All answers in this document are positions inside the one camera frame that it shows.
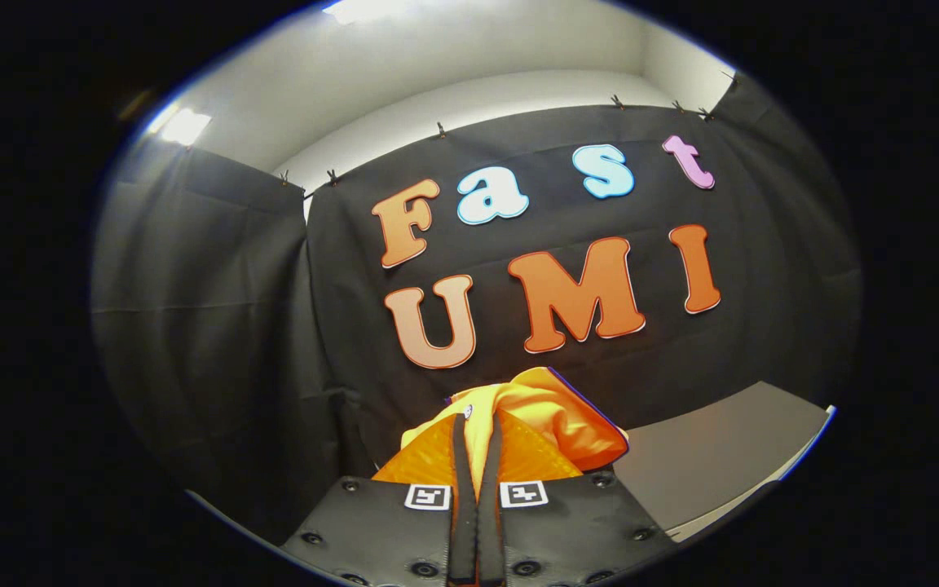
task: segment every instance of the ceiling light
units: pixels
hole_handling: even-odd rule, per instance
[[[165,123],[172,118],[173,114],[176,114],[176,111],[179,110],[179,106],[176,104],[169,104],[165,110],[157,113],[157,116],[154,117],[154,120],[150,121],[150,126],[147,126],[147,131],[150,134],[157,133],[162,126],[165,126]]]
[[[395,14],[405,10],[407,4],[408,0],[341,0],[322,12],[335,16],[339,24],[349,24]]]
[[[209,125],[209,120],[212,120],[211,116],[194,114],[194,111],[190,108],[184,108],[169,119],[169,123],[161,131],[161,138],[166,141],[191,146],[197,140],[201,131]]]

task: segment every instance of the crumpled fabric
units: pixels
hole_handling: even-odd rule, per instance
[[[487,447],[492,438],[492,416],[499,409],[517,417],[553,443],[581,471],[605,467],[629,450],[625,430],[607,419],[551,368],[537,367],[522,372],[508,383],[459,391],[448,401],[450,404],[439,415],[406,431],[401,438],[401,448],[404,450],[418,435],[447,417],[465,417],[468,413],[466,452],[478,499]]]

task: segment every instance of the orange letter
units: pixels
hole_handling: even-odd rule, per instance
[[[398,289],[385,298],[383,303],[394,312],[401,348],[414,364],[428,369],[450,369],[473,356],[477,350],[477,334],[470,315],[470,301],[466,298],[470,287],[473,287],[473,278],[467,275],[446,277],[433,285],[433,293],[444,298],[447,320],[452,325],[452,343],[443,349],[425,339],[422,313],[418,309],[424,297],[421,289]]]
[[[524,342],[529,353],[555,351],[564,335],[556,331],[553,312],[560,316],[578,342],[589,337],[593,313],[600,304],[600,338],[623,337],[644,327],[637,311],[633,283],[629,281],[629,241],[602,238],[585,253],[581,282],[567,274],[549,253],[529,253],[509,263],[509,274],[521,280],[528,300],[531,338]]]
[[[705,253],[707,238],[708,232],[698,224],[686,224],[668,233],[668,240],[677,246],[683,257],[683,270],[686,271],[683,308],[692,315],[710,311],[720,303],[720,290],[712,283],[712,269],[708,266],[708,253]]]
[[[425,201],[414,201],[409,210],[408,201],[417,197],[437,197],[439,193],[440,188],[433,179],[423,179],[372,208],[372,213],[379,216],[379,222],[383,224],[383,241],[386,242],[383,268],[397,267],[425,250],[424,239],[415,238],[411,227],[415,224],[422,231],[430,229],[430,205]]]

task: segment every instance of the letter m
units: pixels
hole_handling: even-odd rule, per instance
[[[585,253],[581,281],[575,281],[549,253],[529,253],[509,263],[509,274],[521,280],[531,320],[531,337],[524,342],[529,353],[555,351],[563,346],[554,315],[578,342],[589,337],[597,304],[600,306],[600,338],[623,337],[640,331],[646,320],[637,311],[633,283],[629,281],[629,241],[602,238]]]

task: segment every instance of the binder clip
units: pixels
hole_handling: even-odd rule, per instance
[[[727,73],[726,71],[722,71],[722,70],[721,70],[720,73],[722,73],[723,75],[726,75],[727,77],[730,78],[730,88],[731,88],[731,89],[737,88],[737,86],[738,86],[738,74],[737,74],[737,72],[735,72],[734,75],[730,75],[730,74]]]

